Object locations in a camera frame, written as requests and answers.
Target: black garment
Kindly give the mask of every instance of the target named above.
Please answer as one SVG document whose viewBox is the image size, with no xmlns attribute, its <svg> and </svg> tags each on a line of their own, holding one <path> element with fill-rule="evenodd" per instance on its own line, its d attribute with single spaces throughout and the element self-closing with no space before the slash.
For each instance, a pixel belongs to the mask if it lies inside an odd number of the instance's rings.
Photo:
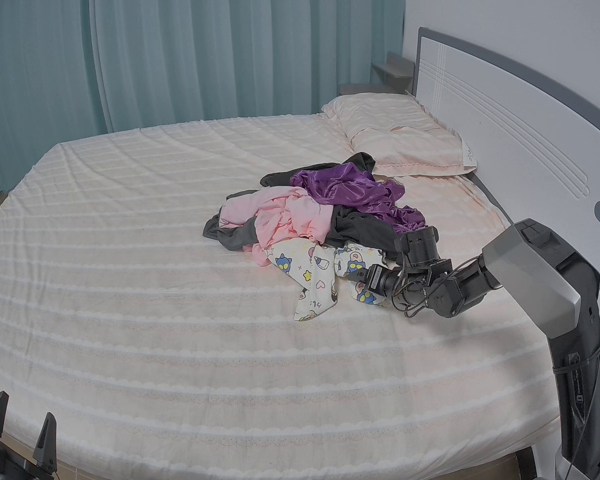
<svg viewBox="0 0 600 480">
<path fill-rule="evenodd" d="M 349 206 L 336 205 L 333 207 L 331 230 L 324 243 L 344 247 L 345 242 L 351 240 L 364 247 L 380 249 L 386 253 L 387 258 L 396 260 L 399 256 L 395 249 L 396 238 L 398 235 L 389 222 Z"/>
<path fill-rule="evenodd" d="M 257 190 L 243 190 L 230 194 L 226 198 L 231 199 L 232 197 L 243 196 L 245 194 L 253 194 Z M 225 249 L 229 251 L 240 251 L 245 245 L 253 245 L 258 243 L 258 237 L 256 236 L 256 217 L 251 217 L 242 226 L 237 228 L 221 228 L 219 226 L 220 212 L 216 213 L 211 219 L 205 224 L 205 228 L 202 231 L 202 236 L 205 238 L 211 238 L 218 240 Z"/>
<path fill-rule="evenodd" d="M 353 165 L 355 165 L 362 172 L 372 172 L 376 166 L 376 161 L 374 160 L 373 156 L 369 155 L 368 153 L 356 153 L 352 157 L 344 160 L 343 164 L 346 164 L 347 162 L 352 162 Z M 321 171 L 323 169 L 336 167 L 336 165 L 340 164 L 336 164 L 335 162 L 327 162 L 324 164 L 314 164 L 307 167 L 300 167 L 287 172 L 273 172 L 264 176 L 260 180 L 260 185 L 263 187 L 288 187 L 291 176 L 296 174 L 298 171 Z"/>
</svg>

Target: pink garment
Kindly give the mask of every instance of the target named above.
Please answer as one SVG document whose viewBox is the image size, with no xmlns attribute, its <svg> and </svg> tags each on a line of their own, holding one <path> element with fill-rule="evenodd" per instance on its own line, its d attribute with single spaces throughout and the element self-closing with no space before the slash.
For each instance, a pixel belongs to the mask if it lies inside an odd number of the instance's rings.
<svg viewBox="0 0 600 480">
<path fill-rule="evenodd" d="M 220 210 L 221 228 L 242 226 L 255 216 L 258 243 L 250 250 L 258 265 L 270 263 L 264 249 L 289 238 L 323 243 L 331 229 L 333 206 L 318 204 L 302 187 L 265 187 L 253 194 L 232 197 Z"/>
</svg>

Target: curtain fold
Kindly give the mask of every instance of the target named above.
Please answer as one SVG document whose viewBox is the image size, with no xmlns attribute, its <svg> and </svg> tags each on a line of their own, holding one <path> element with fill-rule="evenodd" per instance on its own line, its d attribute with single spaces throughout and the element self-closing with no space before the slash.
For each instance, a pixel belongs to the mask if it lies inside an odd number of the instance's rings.
<svg viewBox="0 0 600 480">
<path fill-rule="evenodd" d="M 0 190 L 54 144 L 320 110 L 400 52 L 404 0 L 0 0 Z"/>
</svg>

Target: bed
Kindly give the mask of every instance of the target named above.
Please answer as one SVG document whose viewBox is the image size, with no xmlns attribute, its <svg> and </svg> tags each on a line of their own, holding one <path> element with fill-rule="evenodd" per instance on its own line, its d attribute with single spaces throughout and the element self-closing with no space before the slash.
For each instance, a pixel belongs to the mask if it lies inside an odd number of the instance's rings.
<svg viewBox="0 0 600 480">
<path fill-rule="evenodd" d="M 529 216 L 600 269 L 600 158 L 565 139 L 571 127 L 600 149 L 600 114 L 474 45 L 425 29 L 419 44 L 416 96 L 477 177 L 407 161 L 378 174 L 405 185 L 440 254 L 459 264 Z M 202 238 L 224 197 L 266 173 L 361 145 L 386 155 L 380 137 L 404 123 L 377 101 L 51 149 L 0 208 L 6 431 L 31 445 L 51 411 L 59 458 L 112 480 L 424 480 L 554 435 L 546 340 L 504 290 L 449 320 L 344 296 L 295 322 L 295 282 Z M 435 132 L 422 119 L 407 128 Z"/>
</svg>

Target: pink pillow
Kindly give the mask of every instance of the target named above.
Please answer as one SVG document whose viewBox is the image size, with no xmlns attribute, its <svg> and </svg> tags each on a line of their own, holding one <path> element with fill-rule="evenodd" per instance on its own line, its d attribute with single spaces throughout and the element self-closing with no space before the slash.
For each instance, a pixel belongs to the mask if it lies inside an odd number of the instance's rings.
<svg viewBox="0 0 600 480">
<path fill-rule="evenodd" d="M 322 111 L 341 128 L 354 152 L 375 158 L 376 174 L 451 176 L 475 169 L 464 166 L 462 140 L 411 95 L 339 96 Z"/>
</svg>

